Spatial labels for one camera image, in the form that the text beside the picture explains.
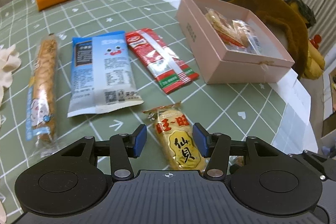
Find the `yellow rice cracker packet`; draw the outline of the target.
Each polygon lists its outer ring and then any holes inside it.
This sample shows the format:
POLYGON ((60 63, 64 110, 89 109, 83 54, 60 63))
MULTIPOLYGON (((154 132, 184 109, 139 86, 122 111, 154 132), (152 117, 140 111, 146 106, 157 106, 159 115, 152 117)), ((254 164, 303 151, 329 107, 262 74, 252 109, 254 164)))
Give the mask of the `yellow rice cracker packet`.
POLYGON ((173 170, 204 172, 207 162, 192 137, 192 127, 181 111, 181 102, 159 106, 143 112, 154 128, 165 157, 173 170))

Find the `blue white snack bag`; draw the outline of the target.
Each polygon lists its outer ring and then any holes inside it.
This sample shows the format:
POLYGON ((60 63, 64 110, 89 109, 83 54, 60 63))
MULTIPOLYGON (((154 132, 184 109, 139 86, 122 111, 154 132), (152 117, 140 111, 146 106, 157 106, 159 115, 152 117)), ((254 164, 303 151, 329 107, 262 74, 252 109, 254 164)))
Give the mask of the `blue white snack bag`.
POLYGON ((110 113, 142 103, 130 65, 125 31, 72 39, 68 118, 110 113))

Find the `egg roll stick packet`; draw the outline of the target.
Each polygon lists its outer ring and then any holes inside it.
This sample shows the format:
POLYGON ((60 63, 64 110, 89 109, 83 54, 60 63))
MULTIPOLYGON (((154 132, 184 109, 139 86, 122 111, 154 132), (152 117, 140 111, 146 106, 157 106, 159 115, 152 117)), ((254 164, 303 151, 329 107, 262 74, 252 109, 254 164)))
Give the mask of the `egg roll stick packet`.
POLYGON ((58 41, 54 34, 37 46, 26 103, 26 139, 52 141, 56 132, 56 66, 58 41))

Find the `red white snack packet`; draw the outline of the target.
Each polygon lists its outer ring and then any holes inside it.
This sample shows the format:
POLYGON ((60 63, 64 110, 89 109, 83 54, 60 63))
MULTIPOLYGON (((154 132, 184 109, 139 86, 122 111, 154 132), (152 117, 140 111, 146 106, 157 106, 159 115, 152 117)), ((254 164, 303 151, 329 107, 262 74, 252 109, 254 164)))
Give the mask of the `red white snack packet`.
POLYGON ((126 33, 126 42, 166 94, 199 77, 166 45, 163 39, 149 28, 126 33))

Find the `pink cardboard box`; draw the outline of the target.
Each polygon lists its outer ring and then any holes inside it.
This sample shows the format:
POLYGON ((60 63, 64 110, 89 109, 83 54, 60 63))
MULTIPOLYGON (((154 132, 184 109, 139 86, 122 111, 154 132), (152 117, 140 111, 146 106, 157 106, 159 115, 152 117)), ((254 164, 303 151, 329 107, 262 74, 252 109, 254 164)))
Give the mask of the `pink cardboard box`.
POLYGON ((221 0, 181 0, 177 20, 207 84, 277 83, 294 60, 250 10, 221 0), (221 34, 210 21, 246 23, 246 41, 221 34))

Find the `green grid tablecloth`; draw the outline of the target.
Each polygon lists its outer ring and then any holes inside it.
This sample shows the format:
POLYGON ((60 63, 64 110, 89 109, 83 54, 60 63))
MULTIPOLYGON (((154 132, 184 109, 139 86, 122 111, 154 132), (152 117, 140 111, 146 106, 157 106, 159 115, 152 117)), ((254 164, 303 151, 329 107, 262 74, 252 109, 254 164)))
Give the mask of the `green grid tablecloth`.
POLYGON ((39 12, 35 0, 13 0, 1 8, 1 46, 15 46, 22 61, 1 106, 1 202, 9 223, 22 213, 14 193, 15 180, 40 158, 35 141, 26 140, 26 102, 36 47, 48 34, 55 34, 59 45, 55 95, 56 135, 61 145, 84 136, 107 140, 114 134, 132 132, 144 123, 148 128, 147 141, 141 156, 131 161, 133 170, 167 169, 168 162, 145 111, 181 102, 189 122, 199 122, 211 133, 222 132, 234 140, 254 135, 285 153, 300 153, 305 149, 317 152, 308 121, 310 96, 294 72, 289 72, 280 83, 270 85, 208 85, 199 78, 165 94, 141 61, 130 55, 143 104, 109 114, 68 118, 74 37, 151 28, 193 71, 199 70, 175 18, 179 2, 72 0, 39 12))

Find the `rice crackers packet in box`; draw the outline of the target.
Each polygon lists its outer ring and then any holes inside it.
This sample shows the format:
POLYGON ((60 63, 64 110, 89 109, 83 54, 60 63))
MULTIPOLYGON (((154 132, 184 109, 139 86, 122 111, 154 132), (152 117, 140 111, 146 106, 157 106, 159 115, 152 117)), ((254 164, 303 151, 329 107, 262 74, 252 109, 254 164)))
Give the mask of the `rice crackers packet in box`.
POLYGON ((261 55, 261 44, 255 30, 240 19, 227 19, 214 9, 206 7, 205 17, 222 42, 231 51, 261 55))

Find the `white lace cloth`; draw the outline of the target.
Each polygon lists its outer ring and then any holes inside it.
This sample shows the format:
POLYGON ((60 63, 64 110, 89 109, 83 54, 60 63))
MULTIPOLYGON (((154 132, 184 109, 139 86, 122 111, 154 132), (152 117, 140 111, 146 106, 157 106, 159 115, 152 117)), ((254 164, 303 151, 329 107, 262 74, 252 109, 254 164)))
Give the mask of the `white lace cloth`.
POLYGON ((0 104, 2 104, 5 90, 13 83, 12 74, 21 66, 21 63, 15 44, 8 48, 1 48, 0 104))

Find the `brown plush toy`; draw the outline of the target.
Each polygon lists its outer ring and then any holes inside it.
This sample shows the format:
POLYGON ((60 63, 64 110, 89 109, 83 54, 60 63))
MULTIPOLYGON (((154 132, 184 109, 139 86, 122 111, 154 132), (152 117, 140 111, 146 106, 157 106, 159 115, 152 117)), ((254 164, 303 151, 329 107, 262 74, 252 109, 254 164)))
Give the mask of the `brown plush toy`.
POLYGON ((265 25, 286 38, 284 46, 294 60, 293 70, 299 77, 319 79, 325 69, 325 59, 309 40, 309 21, 299 11, 299 5, 284 0, 230 0, 230 3, 252 11, 265 25))

